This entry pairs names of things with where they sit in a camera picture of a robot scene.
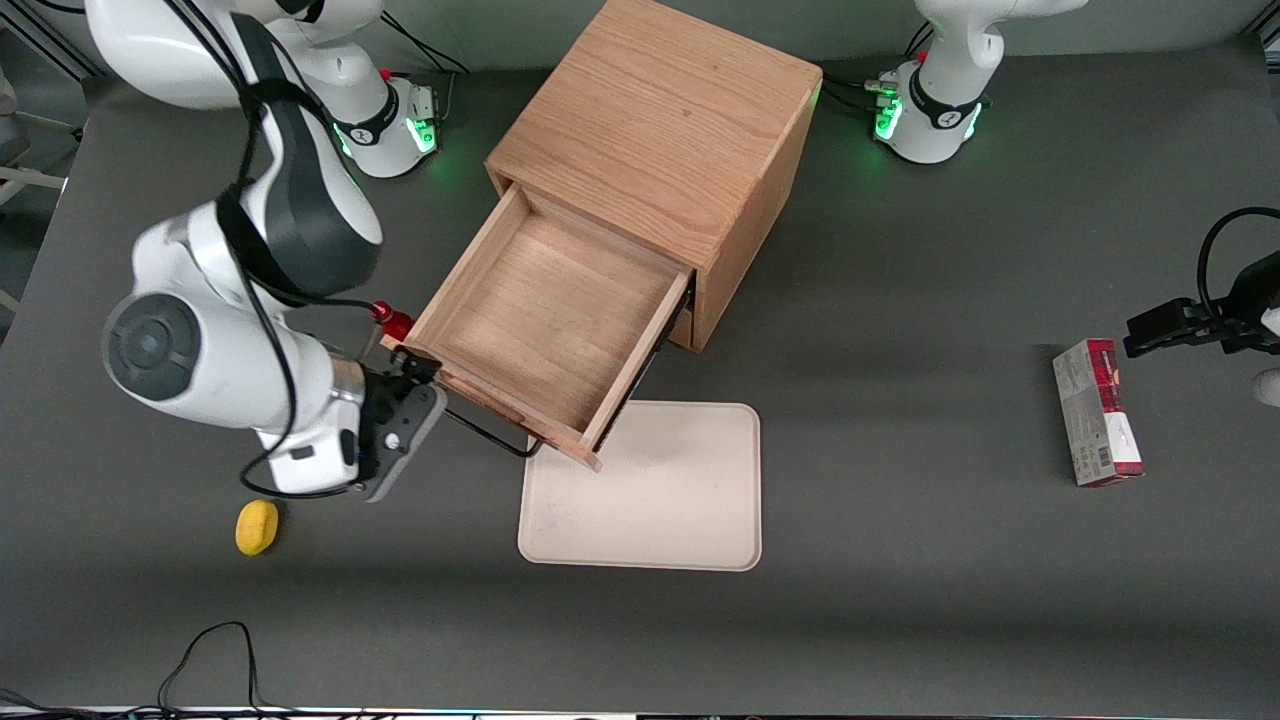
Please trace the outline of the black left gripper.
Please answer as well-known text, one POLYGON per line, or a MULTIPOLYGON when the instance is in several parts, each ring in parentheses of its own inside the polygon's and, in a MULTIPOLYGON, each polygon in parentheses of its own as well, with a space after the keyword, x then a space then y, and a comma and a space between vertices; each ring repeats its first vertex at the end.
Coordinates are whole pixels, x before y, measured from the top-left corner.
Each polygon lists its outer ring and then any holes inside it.
POLYGON ((1225 354, 1254 350, 1279 352, 1279 255, 1245 266, 1222 300, 1222 320, 1229 329, 1222 341, 1220 324, 1208 309, 1192 299, 1172 299, 1128 320, 1125 354, 1138 359, 1161 348, 1213 345, 1225 354))

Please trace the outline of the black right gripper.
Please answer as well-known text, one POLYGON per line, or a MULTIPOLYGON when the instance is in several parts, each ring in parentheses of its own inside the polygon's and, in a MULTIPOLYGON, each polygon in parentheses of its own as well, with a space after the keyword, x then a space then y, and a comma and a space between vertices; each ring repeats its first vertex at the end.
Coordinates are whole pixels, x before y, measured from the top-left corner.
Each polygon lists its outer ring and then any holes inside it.
POLYGON ((408 348, 397 348, 396 366, 390 370, 379 372, 367 364, 361 364, 360 369, 366 404, 401 404, 420 386, 434 383, 442 364, 408 348))

